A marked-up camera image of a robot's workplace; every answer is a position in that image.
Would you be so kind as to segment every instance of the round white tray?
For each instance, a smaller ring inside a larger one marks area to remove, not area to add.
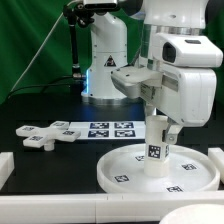
[[[217,190],[220,173],[204,154],[170,146],[169,175],[162,178],[144,173],[145,144],[129,145],[104,155],[97,164],[97,179],[108,193],[180,192]]]
[[[160,224],[223,224],[223,205],[189,205],[165,216]]]

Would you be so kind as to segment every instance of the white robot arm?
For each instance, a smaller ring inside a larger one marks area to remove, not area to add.
[[[142,97],[182,126],[203,126],[208,121],[216,88],[210,67],[222,63],[221,50],[199,35],[205,28],[207,2],[144,1],[140,66],[145,68],[123,68],[112,75],[124,94]]]

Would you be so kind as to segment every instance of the black table surface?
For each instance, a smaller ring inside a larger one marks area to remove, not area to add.
[[[22,125],[47,127],[54,121],[143,120],[141,103],[105,107],[83,104],[79,97],[71,94],[12,96],[0,106],[0,151],[14,152],[15,170],[0,195],[103,193],[96,177],[100,157],[121,146],[144,143],[144,140],[56,141],[55,150],[45,152],[43,148],[23,146],[23,138],[15,134]],[[201,128],[184,128],[177,144],[207,154],[209,147],[223,148],[223,133],[224,107],[215,103],[208,123]]]

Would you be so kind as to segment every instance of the green backdrop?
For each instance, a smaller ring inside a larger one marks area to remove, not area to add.
[[[62,12],[67,0],[0,0],[0,103],[27,67],[48,32]],[[140,44],[142,23],[115,13],[128,27],[128,61]],[[210,22],[204,33],[224,48],[224,10]],[[82,72],[91,63],[89,28],[78,29],[78,50]],[[217,100],[224,103],[224,67],[215,69],[218,77]],[[47,84],[55,78],[71,75],[70,37],[66,19],[62,19],[29,72],[19,86]]]

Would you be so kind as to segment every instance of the black and white tag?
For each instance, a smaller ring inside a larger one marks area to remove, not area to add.
[[[160,159],[161,156],[161,147],[149,145],[148,157]]]
[[[128,128],[134,128],[133,122],[115,122],[114,128],[116,129],[128,129]]]
[[[182,167],[185,169],[185,170],[197,170],[197,167],[193,164],[185,164],[185,165],[182,165]]]
[[[135,131],[133,130],[115,131],[115,137],[117,138],[131,138],[135,136]]]
[[[34,129],[34,127],[25,127],[23,128],[23,131],[32,131]]]
[[[89,138],[108,138],[109,131],[89,131]]]
[[[56,126],[56,127],[61,127],[61,126],[63,126],[65,123],[63,123],[63,122],[55,122],[54,124],[53,124],[53,126]]]
[[[43,137],[41,137],[41,136],[33,136],[33,137],[29,138],[29,140],[36,141],[36,142],[39,142],[41,139],[43,139]]]
[[[109,129],[109,123],[99,122],[99,123],[91,123],[90,129]]]
[[[169,149],[169,145],[166,146],[166,155],[165,157],[167,157],[170,154],[170,149]]]
[[[116,176],[114,178],[118,183],[129,181],[129,178],[126,175]]]
[[[183,192],[183,190],[179,186],[169,187],[167,188],[169,192]]]
[[[137,159],[139,162],[145,160],[145,156],[136,156],[135,159]]]
[[[62,133],[63,135],[73,135],[75,132],[74,131],[65,131]]]

